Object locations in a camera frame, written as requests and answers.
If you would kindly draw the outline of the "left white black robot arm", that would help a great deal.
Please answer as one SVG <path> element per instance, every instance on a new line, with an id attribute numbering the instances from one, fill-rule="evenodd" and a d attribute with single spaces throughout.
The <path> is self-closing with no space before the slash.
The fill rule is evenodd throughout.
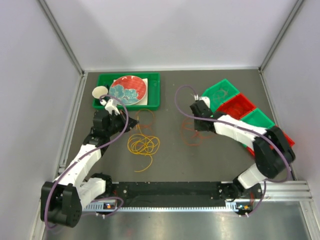
<path id="1" fill-rule="evenodd" d="M 124 111 L 98 110 L 94 113 L 92 127 L 83 140 L 76 157 L 54 181 L 46 181 L 41 187 L 40 219 L 51 229 L 56 225 L 75 227 L 83 210 L 95 198 L 109 198 L 114 191 L 111 177 L 103 173 L 93 174 L 91 168 L 102 158 L 109 145 L 129 132 L 138 120 Z"/>

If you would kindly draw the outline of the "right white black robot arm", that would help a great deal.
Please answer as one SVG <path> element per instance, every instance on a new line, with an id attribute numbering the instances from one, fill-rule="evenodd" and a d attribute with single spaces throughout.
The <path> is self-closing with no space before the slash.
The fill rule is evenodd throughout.
<path id="1" fill-rule="evenodd" d="M 253 186 L 274 179 L 296 159 L 285 134 L 277 126 L 258 127 L 224 112 L 212 112 L 202 99 L 195 101 L 190 109 L 196 131 L 229 137 L 254 152 L 255 163 L 232 181 L 233 198 L 245 198 Z"/>

